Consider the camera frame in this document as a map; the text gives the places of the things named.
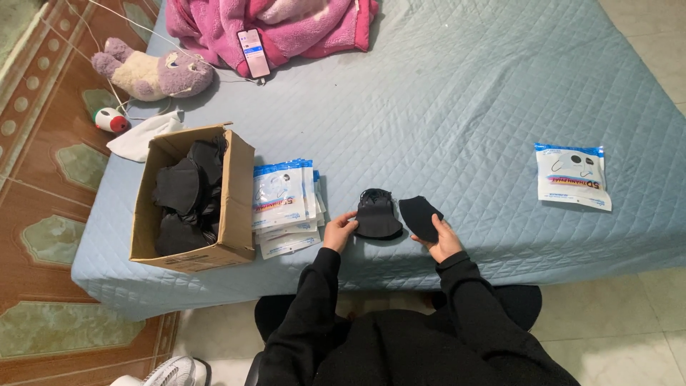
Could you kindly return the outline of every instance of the hand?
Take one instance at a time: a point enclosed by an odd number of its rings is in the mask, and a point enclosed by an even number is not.
[[[357,220],[348,221],[357,215],[357,211],[342,214],[329,221],[324,229],[324,248],[341,253],[348,242],[348,236],[357,228]]]
[[[434,260],[440,264],[443,262],[443,260],[449,258],[457,252],[460,252],[462,250],[462,245],[460,244],[458,235],[453,232],[452,228],[450,228],[450,225],[448,225],[445,220],[438,220],[437,214],[434,213],[431,216],[431,222],[438,231],[438,242],[434,243],[420,240],[420,238],[415,235],[410,237],[412,240],[417,241],[427,247],[431,257],[433,257]]]

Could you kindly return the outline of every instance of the black sweatshirt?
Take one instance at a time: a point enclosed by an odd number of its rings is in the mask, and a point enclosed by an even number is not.
[[[436,267],[445,316],[369,313],[336,347],[339,267],[340,255],[321,248],[303,270],[284,322],[267,341],[258,385],[579,385],[510,320],[466,252]]]

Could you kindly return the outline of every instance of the light blue quilted mattress cover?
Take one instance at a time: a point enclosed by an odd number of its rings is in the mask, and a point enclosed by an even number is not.
[[[264,87],[222,76],[173,105],[188,126],[234,121],[259,163],[313,159],[332,215],[367,188],[426,196],[493,284],[685,265],[686,120],[596,0],[386,0],[381,13],[366,54],[292,60]],[[153,36],[148,52],[171,48]],[[539,201],[534,142],[605,146],[613,211]],[[110,158],[72,268],[88,294],[143,319],[294,293],[317,247],[194,275],[129,262],[142,170]],[[339,278],[439,288],[407,234],[352,240]]]

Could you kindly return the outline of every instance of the black pants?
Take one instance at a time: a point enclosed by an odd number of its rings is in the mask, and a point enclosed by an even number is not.
[[[255,305],[255,324],[263,341],[267,341],[281,322],[286,318],[286,312],[291,306],[295,295],[263,296]],[[541,289],[537,286],[500,286],[495,287],[495,297],[503,306],[505,313],[522,330],[528,331],[533,327],[541,311]],[[440,324],[451,323],[447,314],[447,298],[444,293],[437,292],[431,299],[436,312],[432,317]],[[337,317],[333,336],[337,344],[345,341],[350,330],[351,322]]]

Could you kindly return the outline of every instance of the black sleeve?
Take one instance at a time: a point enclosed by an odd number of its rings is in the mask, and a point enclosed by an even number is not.
[[[436,271],[458,336],[501,372],[508,385],[579,386],[533,335],[507,316],[466,252],[447,258]]]
[[[300,274],[296,298],[281,326],[267,340],[258,385],[312,384],[317,367],[333,348],[340,262],[338,252],[321,248]]]

